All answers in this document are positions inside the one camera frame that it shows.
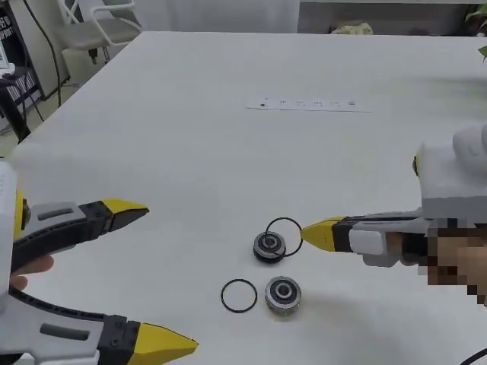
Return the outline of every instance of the bearing inner ring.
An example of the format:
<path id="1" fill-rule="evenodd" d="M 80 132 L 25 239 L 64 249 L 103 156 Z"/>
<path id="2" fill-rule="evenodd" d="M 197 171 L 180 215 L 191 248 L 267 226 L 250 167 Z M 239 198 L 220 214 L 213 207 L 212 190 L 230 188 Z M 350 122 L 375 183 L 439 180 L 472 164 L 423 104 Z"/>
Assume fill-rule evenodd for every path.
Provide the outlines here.
<path id="1" fill-rule="evenodd" d="M 279 283 L 275 286 L 275 295 L 279 299 L 288 299 L 292 295 L 291 286 L 288 283 Z"/>

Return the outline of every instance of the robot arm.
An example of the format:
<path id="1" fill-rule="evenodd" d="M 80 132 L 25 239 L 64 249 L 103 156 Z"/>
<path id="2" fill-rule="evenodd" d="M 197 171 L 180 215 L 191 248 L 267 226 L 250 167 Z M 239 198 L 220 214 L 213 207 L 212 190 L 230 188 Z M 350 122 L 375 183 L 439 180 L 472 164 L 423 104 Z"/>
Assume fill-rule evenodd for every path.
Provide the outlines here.
<path id="1" fill-rule="evenodd" d="M 196 342 L 167 328 L 62 308 L 9 287 L 10 274 L 33 260 L 118 230 L 148 209 L 117 199 L 29 208 L 9 165 L 0 171 L 0 364 L 27 353 L 36 363 L 159 365 L 194 352 Z"/>
<path id="2" fill-rule="evenodd" d="M 305 227 L 301 238 L 330 252 L 354 252 L 373 266 L 428 256 L 427 237 L 438 229 L 475 229 L 487 223 L 487 125 L 455 133 L 451 142 L 424 144 L 413 161 L 422 207 L 416 211 L 333 217 Z M 402 233 L 399 249 L 389 233 Z"/>

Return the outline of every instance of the white chair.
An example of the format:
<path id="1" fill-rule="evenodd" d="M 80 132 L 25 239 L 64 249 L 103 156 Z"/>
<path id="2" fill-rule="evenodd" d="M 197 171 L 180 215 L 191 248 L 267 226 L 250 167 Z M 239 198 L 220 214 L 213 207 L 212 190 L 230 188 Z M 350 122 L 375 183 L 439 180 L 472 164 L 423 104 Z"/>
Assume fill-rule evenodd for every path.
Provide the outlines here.
<path id="1" fill-rule="evenodd" d="M 108 62 L 108 46 L 125 46 L 142 32 L 134 0 L 122 4 L 120 0 L 103 0 L 104 5 L 91 8 L 89 20 L 81 15 L 82 1 L 58 0 L 65 26 L 56 30 L 56 36 L 65 49 L 93 52 L 101 48 Z M 97 18 L 101 12 L 109 12 L 111 17 Z"/>

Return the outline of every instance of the chair leg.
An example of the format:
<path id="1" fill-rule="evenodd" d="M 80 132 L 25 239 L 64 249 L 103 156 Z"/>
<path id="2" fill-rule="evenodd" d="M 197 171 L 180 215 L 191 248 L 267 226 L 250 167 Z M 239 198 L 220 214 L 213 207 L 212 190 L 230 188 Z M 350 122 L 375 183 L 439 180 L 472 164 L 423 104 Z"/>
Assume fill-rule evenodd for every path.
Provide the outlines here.
<path id="1" fill-rule="evenodd" d="M 108 48 L 103 47 L 103 55 L 105 56 L 105 65 L 110 62 L 110 54 L 108 53 Z"/>

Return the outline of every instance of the floor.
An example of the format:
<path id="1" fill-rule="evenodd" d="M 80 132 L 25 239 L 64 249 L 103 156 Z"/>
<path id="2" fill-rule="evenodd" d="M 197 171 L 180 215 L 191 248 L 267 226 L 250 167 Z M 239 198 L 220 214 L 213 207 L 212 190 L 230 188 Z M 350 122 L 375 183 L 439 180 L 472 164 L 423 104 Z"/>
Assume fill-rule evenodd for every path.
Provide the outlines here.
<path id="1" fill-rule="evenodd" d="M 75 87 L 71 86 L 62 87 L 62 102 L 64 103 L 67 99 L 69 99 L 76 92 L 76 90 L 77 89 Z M 37 106 L 44 120 L 47 120 L 58 108 L 57 93 L 52 95 L 48 100 L 38 102 Z M 35 128 L 41 125 L 41 123 L 41 118 L 37 114 L 35 108 L 32 107 L 27 113 L 27 125 L 33 132 Z M 17 146 L 17 144 L 18 140 L 13 132 L 0 136 L 0 157 L 8 156 Z"/>

